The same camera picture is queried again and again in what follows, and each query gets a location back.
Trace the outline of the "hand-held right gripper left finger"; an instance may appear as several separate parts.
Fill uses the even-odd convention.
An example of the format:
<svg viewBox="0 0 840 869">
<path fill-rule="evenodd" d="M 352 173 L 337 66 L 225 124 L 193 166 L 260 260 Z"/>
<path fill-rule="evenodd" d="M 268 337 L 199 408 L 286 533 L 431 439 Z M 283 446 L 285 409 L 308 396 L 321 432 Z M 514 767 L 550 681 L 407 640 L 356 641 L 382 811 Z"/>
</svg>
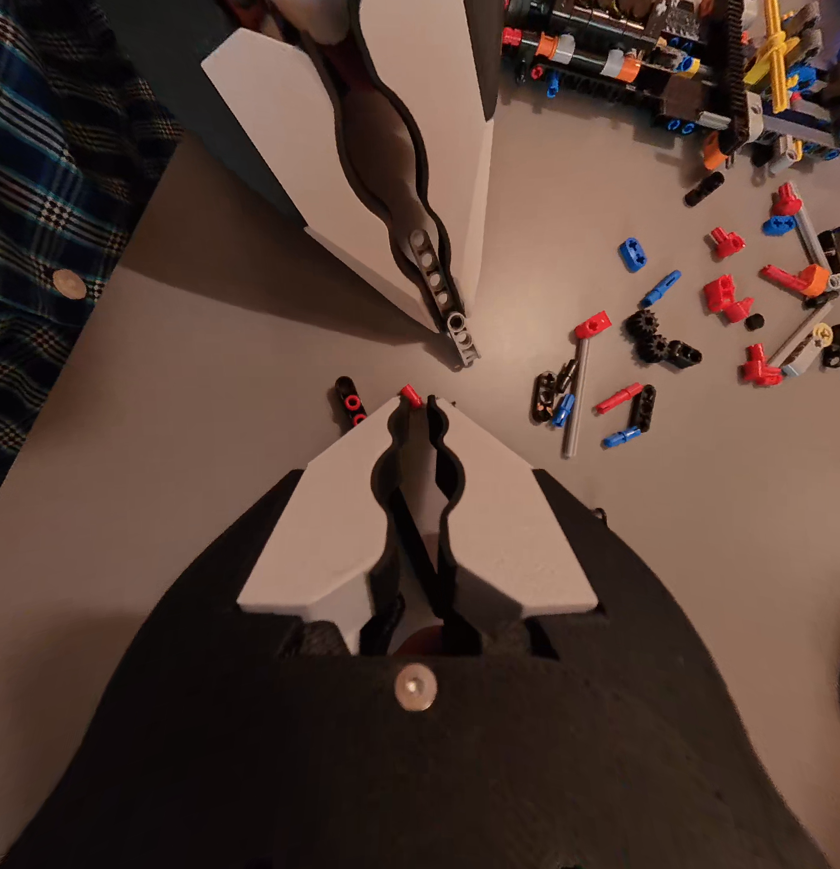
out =
<svg viewBox="0 0 840 869">
<path fill-rule="evenodd" d="M 351 654 L 399 594 L 392 498 L 408 400 L 393 397 L 309 462 L 263 546 L 237 604 L 250 614 L 334 624 Z"/>
</svg>

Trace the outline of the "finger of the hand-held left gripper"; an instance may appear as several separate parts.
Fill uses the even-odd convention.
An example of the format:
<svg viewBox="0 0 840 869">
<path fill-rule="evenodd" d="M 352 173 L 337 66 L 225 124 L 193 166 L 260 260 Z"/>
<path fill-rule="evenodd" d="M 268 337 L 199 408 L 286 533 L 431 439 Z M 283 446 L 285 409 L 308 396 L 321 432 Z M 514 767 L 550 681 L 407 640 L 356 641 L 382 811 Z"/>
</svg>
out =
<svg viewBox="0 0 840 869">
<path fill-rule="evenodd" d="M 472 314 L 494 132 L 494 2 L 353 2 L 352 30 L 408 131 L 424 221 Z"/>
<path fill-rule="evenodd" d="M 384 97 L 339 92 L 321 52 L 237 29 L 202 69 L 288 199 L 303 230 L 387 301 L 446 332 L 409 244 L 436 237 L 414 180 L 414 149 Z"/>
</svg>

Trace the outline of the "grey lego beam with holes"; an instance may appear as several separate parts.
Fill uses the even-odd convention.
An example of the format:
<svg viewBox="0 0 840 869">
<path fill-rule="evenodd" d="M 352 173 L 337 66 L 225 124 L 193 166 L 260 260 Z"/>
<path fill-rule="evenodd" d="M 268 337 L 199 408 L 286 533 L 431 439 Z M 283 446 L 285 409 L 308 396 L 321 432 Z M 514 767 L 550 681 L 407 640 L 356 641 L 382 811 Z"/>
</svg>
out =
<svg viewBox="0 0 840 869">
<path fill-rule="evenodd" d="M 469 331 L 464 306 L 454 283 L 447 278 L 436 254 L 435 245 L 424 229 L 414 229 L 408 243 L 424 282 L 426 294 L 442 324 L 442 331 L 453 343 L 462 368 L 470 368 L 480 353 Z"/>
</svg>

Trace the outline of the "black lego link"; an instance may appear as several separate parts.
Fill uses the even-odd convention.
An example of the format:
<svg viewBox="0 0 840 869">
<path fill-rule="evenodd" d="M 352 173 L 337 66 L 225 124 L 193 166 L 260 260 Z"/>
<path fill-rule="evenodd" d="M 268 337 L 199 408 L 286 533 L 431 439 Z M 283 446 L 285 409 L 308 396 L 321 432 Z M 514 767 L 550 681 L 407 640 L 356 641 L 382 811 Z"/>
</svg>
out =
<svg viewBox="0 0 840 869">
<path fill-rule="evenodd" d="M 530 419 L 536 426 L 552 420 L 556 409 L 557 375 L 553 371 L 543 371 L 534 379 L 530 406 Z"/>
</svg>

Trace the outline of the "black lego beam with red pins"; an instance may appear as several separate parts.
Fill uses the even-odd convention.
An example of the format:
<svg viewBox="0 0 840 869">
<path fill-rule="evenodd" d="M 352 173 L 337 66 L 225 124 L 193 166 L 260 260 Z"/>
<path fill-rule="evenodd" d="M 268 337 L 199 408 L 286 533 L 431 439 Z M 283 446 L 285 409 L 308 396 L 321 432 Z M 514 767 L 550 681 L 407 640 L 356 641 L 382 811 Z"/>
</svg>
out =
<svg viewBox="0 0 840 869">
<path fill-rule="evenodd" d="M 367 410 L 351 377 L 342 375 L 336 379 L 335 394 L 340 409 L 348 422 L 349 429 L 354 429 L 367 419 Z"/>
</svg>

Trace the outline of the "long grey lego axle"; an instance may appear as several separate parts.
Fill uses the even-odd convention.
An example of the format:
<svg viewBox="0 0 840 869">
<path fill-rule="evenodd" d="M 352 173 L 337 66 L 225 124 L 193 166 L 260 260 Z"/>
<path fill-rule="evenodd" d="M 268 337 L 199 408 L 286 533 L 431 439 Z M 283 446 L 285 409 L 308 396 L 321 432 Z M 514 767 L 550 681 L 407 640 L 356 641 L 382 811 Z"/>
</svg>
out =
<svg viewBox="0 0 840 869">
<path fill-rule="evenodd" d="M 581 424 L 581 410 L 585 392 L 585 382 L 588 373 L 588 358 L 591 339 L 581 338 L 578 343 L 577 370 L 572 389 L 573 407 L 566 422 L 566 433 L 563 442 L 563 458 L 570 460 L 576 456 L 577 442 Z"/>
</svg>

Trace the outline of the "long red lego pin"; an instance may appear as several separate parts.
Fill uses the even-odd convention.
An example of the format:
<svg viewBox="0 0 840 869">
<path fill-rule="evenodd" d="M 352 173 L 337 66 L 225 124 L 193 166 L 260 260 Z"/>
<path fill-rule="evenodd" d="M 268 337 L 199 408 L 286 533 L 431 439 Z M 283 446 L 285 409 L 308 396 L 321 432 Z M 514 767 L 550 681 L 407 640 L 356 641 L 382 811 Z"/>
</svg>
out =
<svg viewBox="0 0 840 869">
<path fill-rule="evenodd" d="M 593 408 L 598 415 L 606 415 L 616 407 L 630 402 L 643 391 L 644 385 L 635 382 L 613 393 L 610 397 L 598 402 Z"/>
</svg>

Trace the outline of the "partly built lego model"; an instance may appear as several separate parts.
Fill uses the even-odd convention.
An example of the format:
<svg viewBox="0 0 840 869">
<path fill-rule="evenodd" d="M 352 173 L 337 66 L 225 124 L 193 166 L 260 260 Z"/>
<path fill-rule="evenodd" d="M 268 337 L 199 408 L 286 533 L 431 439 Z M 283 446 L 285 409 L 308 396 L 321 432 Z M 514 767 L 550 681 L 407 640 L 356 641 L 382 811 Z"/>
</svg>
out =
<svg viewBox="0 0 840 869">
<path fill-rule="evenodd" d="M 820 2 L 505 2 L 501 54 L 549 99 L 570 90 L 704 135 L 708 172 L 743 150 L 778 173 L 840 158 L 840 51 Z"/>
</svg>

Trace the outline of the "black lego gear pair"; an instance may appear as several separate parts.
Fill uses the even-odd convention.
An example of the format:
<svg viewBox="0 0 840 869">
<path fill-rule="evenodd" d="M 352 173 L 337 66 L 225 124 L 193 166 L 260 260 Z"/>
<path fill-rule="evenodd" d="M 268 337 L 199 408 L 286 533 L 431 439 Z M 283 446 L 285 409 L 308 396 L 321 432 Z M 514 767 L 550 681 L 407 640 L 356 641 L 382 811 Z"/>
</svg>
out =
<svg viewBox="0 0 840 869">
<path fill-rule="evenodd" d="M 668 358 L 668 341 L 659 331 L 660 324 L 651 308 L 637 310 L 623 323 L 634 353 L 644 364 L 662 363 Z"/>
</svg>

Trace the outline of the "black lego pin connector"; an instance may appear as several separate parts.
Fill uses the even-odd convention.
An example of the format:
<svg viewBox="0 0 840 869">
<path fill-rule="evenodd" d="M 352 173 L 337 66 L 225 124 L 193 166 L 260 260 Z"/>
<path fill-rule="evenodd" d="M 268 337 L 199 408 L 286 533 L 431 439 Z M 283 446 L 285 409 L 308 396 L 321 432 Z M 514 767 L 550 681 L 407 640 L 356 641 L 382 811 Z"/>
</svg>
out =
<svg viewBox="0 0 840 869">
<path fill-rule="evenodd" d="M 725 181 L 726 177 L 723 172 L 712 172 L 703 178 L 692 190 L 686 192 L 683 197 L 684 205 L 688 208 L 694 208 L 718 190 Z"/>
</svg>

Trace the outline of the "large red lego connector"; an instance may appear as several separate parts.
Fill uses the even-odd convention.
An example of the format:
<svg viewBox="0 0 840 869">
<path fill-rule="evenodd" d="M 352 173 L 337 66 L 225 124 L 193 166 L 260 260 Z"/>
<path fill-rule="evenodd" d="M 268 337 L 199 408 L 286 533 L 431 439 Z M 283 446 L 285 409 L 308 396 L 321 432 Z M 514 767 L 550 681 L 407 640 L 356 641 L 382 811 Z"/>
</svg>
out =
<svg viewBox="0 0 840 869">
<path fill-rule="evenodd" d="M 744 297 L 739 300 L 736 292 L 734 277 L 730 274 L 722 275 L 704 285 L 702 293 L 708 313 L 722 315 L 729 323 L 746 320 L 752 313 L 754 299 Z"/>
</svg>

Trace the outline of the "dark grey lego axle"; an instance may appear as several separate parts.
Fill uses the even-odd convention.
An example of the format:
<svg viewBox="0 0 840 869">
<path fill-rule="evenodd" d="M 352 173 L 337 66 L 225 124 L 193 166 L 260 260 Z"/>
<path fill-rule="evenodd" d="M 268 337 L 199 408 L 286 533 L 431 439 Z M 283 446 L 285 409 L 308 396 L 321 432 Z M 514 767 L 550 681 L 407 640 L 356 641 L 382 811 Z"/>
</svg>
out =
<svg viewBox="0 0 840 869">
<path fill-rule="evenodd" d="M 770 356 L 768 363 L 771 367 L 781 368 L 784 361 L 794 353 L 796 348 L 806 339 L 806 336 L 811 333 L 815 325 L 822 321 L 822 318 L 829 314 L 835 306 L 835 300 L 825 301 L 819 307 L 810 310 L 805 320 L 797 327 L 797 329 L 783 342 L 783 344 Z"/>
</svg>

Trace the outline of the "tan lego connector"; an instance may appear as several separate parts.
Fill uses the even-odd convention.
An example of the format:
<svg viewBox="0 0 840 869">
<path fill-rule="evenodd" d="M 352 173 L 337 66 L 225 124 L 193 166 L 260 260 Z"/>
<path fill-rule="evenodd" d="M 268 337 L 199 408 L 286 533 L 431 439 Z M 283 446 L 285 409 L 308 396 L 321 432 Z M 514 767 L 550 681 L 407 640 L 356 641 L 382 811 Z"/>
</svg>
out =
<svg viewBox="0 0 840 869">
<path fill-rule="evenodd" d="M 802 376 L 833 341 L 832 327 L 825 322 L 818 322 L 785 358 L 782 373 L 787 377 Z"/>
</svg>

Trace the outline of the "thin grey lego beam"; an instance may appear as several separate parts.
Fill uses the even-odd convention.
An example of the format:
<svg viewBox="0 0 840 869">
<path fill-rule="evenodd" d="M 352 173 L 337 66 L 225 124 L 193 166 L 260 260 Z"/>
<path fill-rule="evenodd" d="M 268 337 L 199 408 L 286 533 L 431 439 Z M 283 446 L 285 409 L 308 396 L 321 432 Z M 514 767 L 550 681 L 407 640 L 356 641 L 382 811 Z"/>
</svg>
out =
<svg viewBox="0 0 840 869">
<path fill-rule="evenodd" d="M 833 269 L 821 246 L 815 226 L 810 218 L 805 203 L 801 205 L 794 217 L 796 229 L 809 263 L 823 268 L 829 274 L 833 274 Z"/>
</svg>

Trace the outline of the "person's plaid shirt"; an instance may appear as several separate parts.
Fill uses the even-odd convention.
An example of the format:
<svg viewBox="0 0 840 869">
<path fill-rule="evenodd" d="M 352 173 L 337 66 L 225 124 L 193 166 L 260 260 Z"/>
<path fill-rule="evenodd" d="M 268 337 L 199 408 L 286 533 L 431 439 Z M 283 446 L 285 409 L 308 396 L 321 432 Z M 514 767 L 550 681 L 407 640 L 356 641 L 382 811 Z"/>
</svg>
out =
<svg viewBox="0 0 840 869">
<path fill-rule="evenodd" d="M 0 487 L 182 134 L 98 2 L 0 1 Z"/>
</svg>

